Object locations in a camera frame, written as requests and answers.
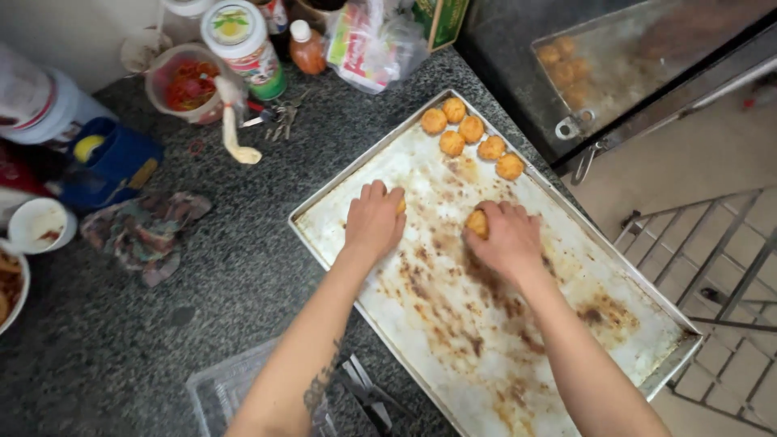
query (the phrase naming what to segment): granite countertop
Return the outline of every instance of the granite countertop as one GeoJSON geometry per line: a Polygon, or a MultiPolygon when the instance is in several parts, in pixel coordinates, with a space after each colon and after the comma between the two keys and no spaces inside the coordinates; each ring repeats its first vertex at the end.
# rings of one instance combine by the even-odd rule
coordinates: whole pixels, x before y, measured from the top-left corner
{"type": "MultiPolygon", "coordinates": [[[[30,257],[30,296],[0,337],[4,434],[199,435],[184,386],[189,376],[281,334],[323,276],[288,227],[289,213],[443,89],[458,90],[573,200],[452,48],[377,96],[331,71],[286,70],[286,97],[313,90],[289,141],[266,142],[261,127],[239,131],[242,145],[264,154],[255,166],[224,150],[221,124],[192,126],[157,112],[142,79],[96,94],[124,124],[165,146],[147,188],[192,191],[214,208],[186,232],[179,270],[155,288],[80,237],[30,257]],[[192,156],[187,148],[196,139],[205,147],[192,156]]],[[[392,414],[397,435],[455,435],[356,311],[342,356],[351,353],[417,412],[415,420],[392,414]]]]}

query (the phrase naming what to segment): clear plastic box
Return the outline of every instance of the clear plastic box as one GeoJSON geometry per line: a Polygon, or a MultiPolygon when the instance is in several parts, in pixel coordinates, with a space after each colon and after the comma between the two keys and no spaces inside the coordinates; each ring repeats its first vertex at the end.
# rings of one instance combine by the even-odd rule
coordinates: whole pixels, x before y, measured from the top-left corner
{"type": "MultiPolygon", "coordinates": [[[[224,435],[277,342],[278,338],[274,338],[189,377],[186,390],[194,404],[194,415],[203,437],[224,435]]],[[[337,436],[326,396],[313,414],[311,435],[337,436]]]]}

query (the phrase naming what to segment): plastic bag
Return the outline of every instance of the plastic bag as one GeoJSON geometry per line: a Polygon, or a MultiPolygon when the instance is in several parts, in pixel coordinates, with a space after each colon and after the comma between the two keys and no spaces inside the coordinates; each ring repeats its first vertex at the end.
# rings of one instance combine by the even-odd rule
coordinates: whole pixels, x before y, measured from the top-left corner
{"type": "Polygon", "coordinates": [[[384,0],[352,0],[327,23],[326,62],[357,89],[378,94],[406,79],[429,57],[423,27],[384,0]]]}

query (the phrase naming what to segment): white cup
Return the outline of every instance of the white cup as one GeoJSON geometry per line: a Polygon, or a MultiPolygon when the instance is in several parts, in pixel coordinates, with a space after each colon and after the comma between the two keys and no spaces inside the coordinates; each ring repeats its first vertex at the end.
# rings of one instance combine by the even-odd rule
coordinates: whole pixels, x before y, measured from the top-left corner
{"type": "Polygon", "coordinates": [[[77,229],[75,214],[61,203],[37,198],[13,213],[8,224],[8,238],[19,252],[43,253],[70,243],[77,229]]]}

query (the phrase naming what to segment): metal handle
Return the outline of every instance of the metal handle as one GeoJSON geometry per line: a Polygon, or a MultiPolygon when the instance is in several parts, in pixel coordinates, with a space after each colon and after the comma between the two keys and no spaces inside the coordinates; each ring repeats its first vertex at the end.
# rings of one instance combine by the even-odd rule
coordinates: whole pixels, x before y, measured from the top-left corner
{"type": "Polygon", "coordinates": [[[576,187],[585,180],[585,176],[588,175],[588,170],[591,168],[591,163],[594,161],[596,152],[604,147],[605,145],[602,144],[602,142],[595,142],[593,145],[589,146],[588,149],[585,149],[583,157],[580,159],[580,165],[577,166],[577,170],[572,173],[571,182],[573,186],[576,187]]]}

